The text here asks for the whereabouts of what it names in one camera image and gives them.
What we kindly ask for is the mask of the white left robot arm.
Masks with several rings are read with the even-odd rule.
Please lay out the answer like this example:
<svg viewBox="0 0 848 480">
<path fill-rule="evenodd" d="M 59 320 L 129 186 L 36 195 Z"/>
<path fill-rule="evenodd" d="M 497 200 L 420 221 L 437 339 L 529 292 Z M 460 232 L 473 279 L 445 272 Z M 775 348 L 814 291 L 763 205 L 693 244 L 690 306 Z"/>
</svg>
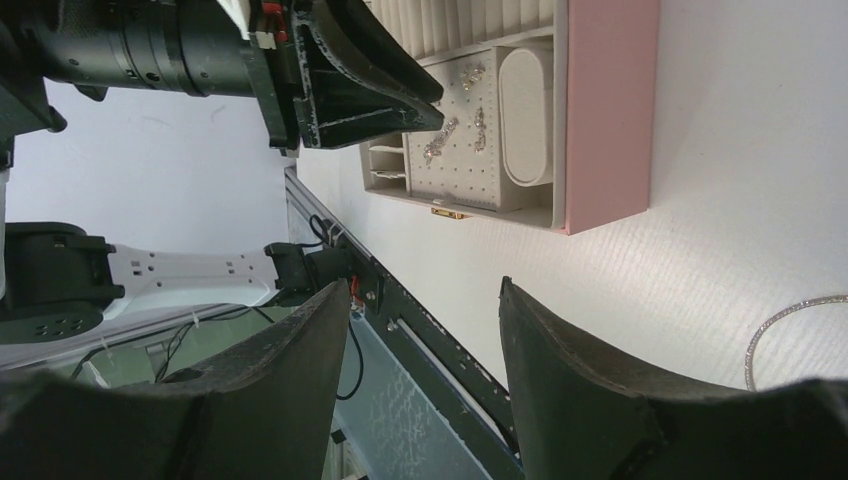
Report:
<svg viewBox="0 0 848 480">
<path fill-rule="evenodd" d="M 5 1 L 1 173 L 18 136 L 58 133 L 47 81 L 257 101 L 273 149 L 336 149 L 434 131 L 442 85 L 362 1 Z M 123 314 L 296 306 L 355 274 L 343 247 L 273 243 L 232 256 L 111 244 L 59 222 L 1 227 L 1 341 L 65 340 Z"/>
</svg>

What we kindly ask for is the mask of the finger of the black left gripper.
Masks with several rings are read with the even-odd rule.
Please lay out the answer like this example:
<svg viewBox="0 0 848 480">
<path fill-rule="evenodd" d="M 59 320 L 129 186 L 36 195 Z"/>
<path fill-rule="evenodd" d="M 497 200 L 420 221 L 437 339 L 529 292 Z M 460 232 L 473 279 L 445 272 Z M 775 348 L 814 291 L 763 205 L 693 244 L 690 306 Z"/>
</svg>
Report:
<svg viewBox="0 0 848 480">
<path fill-rule="evenodd" d="M 291 34 L 301 93 L 302 143 L 338 149 L 379 137 L 441 129 L 443 86 L 362 1 L 295 1 Z"/>
</svg>

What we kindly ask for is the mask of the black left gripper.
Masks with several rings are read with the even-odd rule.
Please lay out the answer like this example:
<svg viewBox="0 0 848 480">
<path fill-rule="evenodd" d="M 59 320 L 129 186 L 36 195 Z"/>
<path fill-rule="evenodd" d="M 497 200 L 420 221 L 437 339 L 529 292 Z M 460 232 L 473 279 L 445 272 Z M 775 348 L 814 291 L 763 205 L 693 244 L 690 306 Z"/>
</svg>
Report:
<svg viewBox="0 0 848 480">
<path fill-rule="evenodd" d="M 300 144 L 281 48 L 241 34 L 216 1 L 42 1 L 39 67 L 94 101 L 110 88 L 256 99 L 271 147 Z"/>
</svg>

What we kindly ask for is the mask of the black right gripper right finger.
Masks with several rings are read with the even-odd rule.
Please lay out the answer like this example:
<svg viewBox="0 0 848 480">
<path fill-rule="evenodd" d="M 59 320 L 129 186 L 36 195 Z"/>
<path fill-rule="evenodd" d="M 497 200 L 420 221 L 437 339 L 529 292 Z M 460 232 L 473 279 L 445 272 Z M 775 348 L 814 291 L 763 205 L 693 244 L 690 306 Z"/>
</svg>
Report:
<svg viewBox="0 0 848 480">
<path fill-rule="evenodd" d="M 504 278 L 499 320 L 530 479 L 843 479 L 847 384 L 750 392 L 648 363 Z"/>
</svg>

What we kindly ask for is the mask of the small silver earring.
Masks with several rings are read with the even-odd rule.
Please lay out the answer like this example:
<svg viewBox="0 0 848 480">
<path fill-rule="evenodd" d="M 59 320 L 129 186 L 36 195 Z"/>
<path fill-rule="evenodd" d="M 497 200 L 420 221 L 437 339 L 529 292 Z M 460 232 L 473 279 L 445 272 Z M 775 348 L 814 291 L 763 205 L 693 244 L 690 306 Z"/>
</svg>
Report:
<svg viewBox="0 0 848 480">
<path fill-rule="evenodd" d="M 486 66 L 483 63 L 467 64 L 460 72 L 460 84 L 464 91 L 470 91 L 486 78 Z"/>
</svg>

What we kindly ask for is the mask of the pink jewelry box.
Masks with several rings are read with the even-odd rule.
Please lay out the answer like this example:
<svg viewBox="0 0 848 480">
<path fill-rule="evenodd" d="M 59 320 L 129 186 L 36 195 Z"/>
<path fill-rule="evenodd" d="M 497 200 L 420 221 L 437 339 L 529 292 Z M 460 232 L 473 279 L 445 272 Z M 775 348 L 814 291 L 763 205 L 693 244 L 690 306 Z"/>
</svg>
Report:
<svg viewBox="0 0 848 480">
<path fill-rule="evenodd" d="M 433 132 L 360 148 L 368 193 L 567 235 L 650 204 L 657 1 L 373 1 L 444 89 Z"/>
</svg>

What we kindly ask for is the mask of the small silver stud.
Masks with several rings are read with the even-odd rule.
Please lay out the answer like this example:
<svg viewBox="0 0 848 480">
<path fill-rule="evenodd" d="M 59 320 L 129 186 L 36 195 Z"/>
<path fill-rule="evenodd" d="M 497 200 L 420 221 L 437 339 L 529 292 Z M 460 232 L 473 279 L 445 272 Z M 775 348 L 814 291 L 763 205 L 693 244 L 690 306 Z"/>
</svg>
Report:
<svg viewBox="0 0 848 480">
<path fill-rule="evenodd" d="M 473 126 L 477 130 L 477 138 L 473 144 L 473 151 L 480 154 L 485 151 L 487 146 L 487 124 L 485 112 L 482 107 L 478 107 L 474 113 Z"/>
</svg>

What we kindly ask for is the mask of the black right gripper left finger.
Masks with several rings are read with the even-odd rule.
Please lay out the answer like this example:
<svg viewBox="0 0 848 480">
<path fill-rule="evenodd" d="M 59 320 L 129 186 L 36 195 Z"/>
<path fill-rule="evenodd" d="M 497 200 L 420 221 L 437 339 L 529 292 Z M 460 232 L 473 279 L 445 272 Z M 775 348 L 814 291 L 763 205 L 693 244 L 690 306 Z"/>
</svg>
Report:
<svg viewBox="0 0 848 480">
<path fill-rule="evenodd" d="M 47 371 L 1 376 L 5 479 L 318 479 L 350 288 L 159 383 L 106 389 Z"/>
</svg>

